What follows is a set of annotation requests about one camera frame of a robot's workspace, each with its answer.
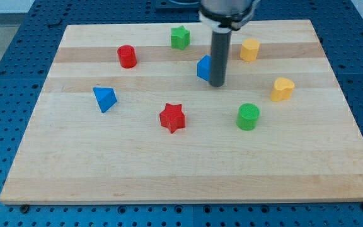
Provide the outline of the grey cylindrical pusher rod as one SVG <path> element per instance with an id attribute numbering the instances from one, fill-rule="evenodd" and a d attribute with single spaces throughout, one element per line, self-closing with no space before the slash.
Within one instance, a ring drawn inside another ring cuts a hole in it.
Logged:
<path id="1" fill-rule="evenodd" d="M 225 83 L 231 33 L 228 28 L 212 32 L 209 73 L 211 86 L 220 87 Z"/>

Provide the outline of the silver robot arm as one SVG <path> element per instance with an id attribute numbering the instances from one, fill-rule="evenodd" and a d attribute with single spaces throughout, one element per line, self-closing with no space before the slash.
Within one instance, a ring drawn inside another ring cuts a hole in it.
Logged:
<path id="1" fill-rule="evenodd" d="M 212 30 L 209 84 L 223 86 L 233 31 L 252 20 L 260 0 L 201 0 L 200 21 Z"/>

